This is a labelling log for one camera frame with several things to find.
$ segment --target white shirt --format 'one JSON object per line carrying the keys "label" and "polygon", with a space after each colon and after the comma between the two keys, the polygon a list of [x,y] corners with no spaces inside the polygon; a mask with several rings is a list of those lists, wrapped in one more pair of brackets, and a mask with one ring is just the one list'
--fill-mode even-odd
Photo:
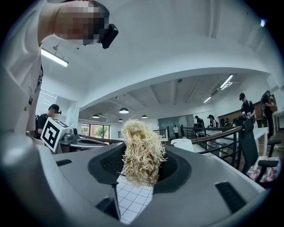
{"label": "white shirt", "polygon": [[38,21],[45,4],[46,0],[41,0],[30,6],[7,34],[1,51],[4,86],[11,88],[5,92],[11,98],[4,102],[8,104],[4,118],[10,124],[5,124],[3,129],[17,133],[35,130],[36,105],[43,77]]}
{"label": "white shirt", "polygon": [[178,127],[174,127],[173,130],[174,130],[174,133],[178,133]]}

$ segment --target man in white shirt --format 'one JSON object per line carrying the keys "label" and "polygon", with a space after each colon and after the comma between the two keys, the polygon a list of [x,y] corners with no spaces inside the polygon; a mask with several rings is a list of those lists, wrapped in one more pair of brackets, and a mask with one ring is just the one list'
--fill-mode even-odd
{"label": "man in white shirt", "polygon": [[90,0],[60,4],[39,0],[7,34],[1,50],[0,103],[6,111],[2,130],[17,133],[35,130],[36,105],[43,77],[41,45],[50,36],[90,44],[106,24],[100,7]]}
{"label": "man in white shirt", "polygon": [[174,130],[174,135],[176,136],[176,139],[178,139],[178,127],[177,127],[177,125],[174,126],[173,130]]}

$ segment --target beige fiber clump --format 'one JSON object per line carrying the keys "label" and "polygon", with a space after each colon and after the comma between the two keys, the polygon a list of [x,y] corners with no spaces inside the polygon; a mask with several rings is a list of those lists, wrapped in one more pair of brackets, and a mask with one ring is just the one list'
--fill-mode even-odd
{"label": "beige fiber clump", "polygon": [[125,122],[122,134],[126,144],[122,174],[135,187],[153,186],[158,180],[161,162],[166,161],[160,137],[138,120]]}

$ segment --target black slot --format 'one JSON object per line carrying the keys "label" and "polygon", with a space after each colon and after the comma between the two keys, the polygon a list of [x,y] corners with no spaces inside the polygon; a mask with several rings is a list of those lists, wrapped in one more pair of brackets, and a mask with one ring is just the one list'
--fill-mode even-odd
{"label": "black slot", "polygon": [[235,213],[246,204],[240,194],[229,182],[218,183],[215,186],[232,213]]}
{"label": "black slot", "polygon": [[69,160],[69,159],[64,159],[64,160],[61,160],[61,161],[57,161],[57,162],[56,162],[56,164],[57,164],[58,166],[67,165],[67,164],[69,164],[69,163],[72,163],[72,161]]}

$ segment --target shredded fiber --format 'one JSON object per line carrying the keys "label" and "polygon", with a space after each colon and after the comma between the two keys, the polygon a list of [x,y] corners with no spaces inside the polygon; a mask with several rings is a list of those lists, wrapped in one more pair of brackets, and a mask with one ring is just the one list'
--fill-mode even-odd
{"label": "shredded fiber", "polygon": [[166,161],[160,137],[138,120],[126,121],[121,132],[126,144],[122,174],[135,187],[153,186],[161,162]]}

